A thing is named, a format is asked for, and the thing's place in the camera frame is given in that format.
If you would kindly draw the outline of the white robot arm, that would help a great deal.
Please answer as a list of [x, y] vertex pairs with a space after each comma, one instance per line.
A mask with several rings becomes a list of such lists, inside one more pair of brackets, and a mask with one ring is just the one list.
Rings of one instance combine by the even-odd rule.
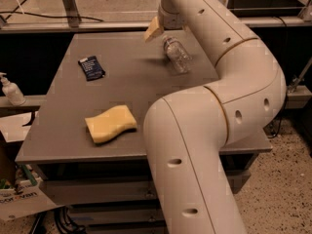
[[170, 234], [247, 234], [219, 159], [222, 146], [265, 127], [285, 76], [266, 45], [217, 0], [172, 0], [215, 68], [216, 81], [158, 99], [143, 125]]

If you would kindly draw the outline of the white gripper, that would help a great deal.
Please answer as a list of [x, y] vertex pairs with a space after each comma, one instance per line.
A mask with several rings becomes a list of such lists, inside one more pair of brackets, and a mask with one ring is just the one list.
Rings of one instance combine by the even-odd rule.
[[182, 15], [172, 0], [160, 0], [158, 17], [152, 19], [144, 32], [143, 37], [145, 42], [150, 42], [162, 35], [164, 28], [169, 30], [182, 29], [185, 25]]

